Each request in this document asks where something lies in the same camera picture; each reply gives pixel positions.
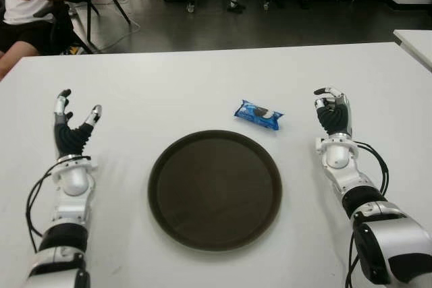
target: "round brown tray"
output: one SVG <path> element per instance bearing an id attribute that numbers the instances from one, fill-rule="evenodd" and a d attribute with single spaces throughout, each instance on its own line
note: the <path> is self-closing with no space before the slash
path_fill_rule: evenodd
<path id="1" fill-rule="evenodd" d="M 273 222 L 281 179 L 267 151 L 227 131 L 190 134 L 157 160 L 148 185 L 160 226 L 180 243 L 200 250 L 239 248 Z"/>

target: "black shorts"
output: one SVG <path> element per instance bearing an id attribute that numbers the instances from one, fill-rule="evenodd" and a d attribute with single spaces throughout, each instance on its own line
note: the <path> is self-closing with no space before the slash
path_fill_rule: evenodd
<path id="1" fill-rule="evenodd" d="M 20 25 L 0 23 L 0 51 L 6 53 L 15 42 L 27 42 L 40 55 L 51 54 L 51 29 L 53 25 L 44 20 Z"/>

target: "white table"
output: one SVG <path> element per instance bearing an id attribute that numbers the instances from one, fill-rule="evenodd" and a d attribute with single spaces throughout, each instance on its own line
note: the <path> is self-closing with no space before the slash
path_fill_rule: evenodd
<path id="1" fill-rule="evenodd" d="M 432 71 L 432 30 L 394 30 L 400 46 Z"/>
<path id="2" fill-rule="evenodd" d="M 24 204 L 55 162 L 51 111 L 64 88 L 74 91 L 72 126 L 94 104 L 104 109 L 85 150 L 99 163 L 88 250 L 93 288 L 343 287 L 350 225 L 314 148 L 325 132 L 313 90 L 328 85 L 348 94 L 355 138 L 387 161 L 389 200 L 432 233 L 432 75 L 395 43 L 23 59 L 0 83 L 0 287 L 19 287 L 30 265 Z M 281 130 L 233 117 L 243 98 L 285 113 Z M 174 242 L 146 199 L 157 157 L 204 129 L 256 140 L 283 181 L 274 224 L 233 252 Z M 374 158 L 361 152 L 359 165 L 379 185 Z M 48 180 L 34 208 L 40 229 L 53 194 Z M 374 287 L 359 268 L 354 283 Z"/>

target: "concrete floor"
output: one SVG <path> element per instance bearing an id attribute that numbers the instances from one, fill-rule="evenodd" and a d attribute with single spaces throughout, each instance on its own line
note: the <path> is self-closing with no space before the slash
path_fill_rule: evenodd
<path id="1" fill-rule="evenodd" d="M 285 8 L 272 4 L 268 12 L 263 10 L 263 0 L 243 0 L 247 10 L 242 15 L 226 12 L 227 0 L 198 0 L 194 14 L 187 13 L 183 3 L 120 0 L 140 25 L 137 31 L 136 25 L 129 28 L 114 14 L 115 6 L 106 5 L 109 1 L 94 0 L 101 16 L 92 17 L 92 41 L 102 53 L 387 42 L 395 40 L 395 29 L 432 29 L 432 17 L 426 11 L 395 11 L 372 0 L 353 4 L 312 1 L 308 10 L 301 10 L 296 0 L 287 0 Z M 80 18 L 85 25 L 84 9 Z M 84 36 L 85 27 L 77 20 L 74 23 L 78 34 Z"/>

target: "chair leg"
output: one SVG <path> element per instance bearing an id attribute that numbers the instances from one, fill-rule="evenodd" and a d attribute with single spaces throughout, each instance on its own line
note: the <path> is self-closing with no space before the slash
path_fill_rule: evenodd
<path id="1" fill-rule="evenodd" d="M 117 6 L 117 8 L 121 11 L 121 14 L 123 15 L 124 19 L 128 22 L 128 24 L 130 25 L 130 19 L 128 17 L 128 15 L 126 15 L 126 13 L 124 12 L 123 8 L 121 7 L 121 5 L 119 4 L 119 2 L 117 0 L 113 0 L 114 4 Z"/>
<path id="2" fill-rule="evenodd" d="M 74 32 L 72 31 L 72 39 L 80 46 L 82 47 L 87 54 L 93 54 L 93 51 L 90 50 L 90 47 L 87 46 L 86 43 Z"/>
<path id="3" fill-rule="evenodd" d="M 93 5 L 93 4 L 90 2 L 90 6 L 91 6 L 92 9 L 94 10 L 94 12 L 95 12 L 98 16 L 100 16 L 100 14 L 99 14 L 99 10 L 97 10 L 97 8 L 95 7 L 95 5 Z"/>
<path id="4" fill-rule="evenodd" d="M 92 30 L 92 7 L 90 1 L 87 2 L 87 41 L 91 43 L 90 33 Z"/>

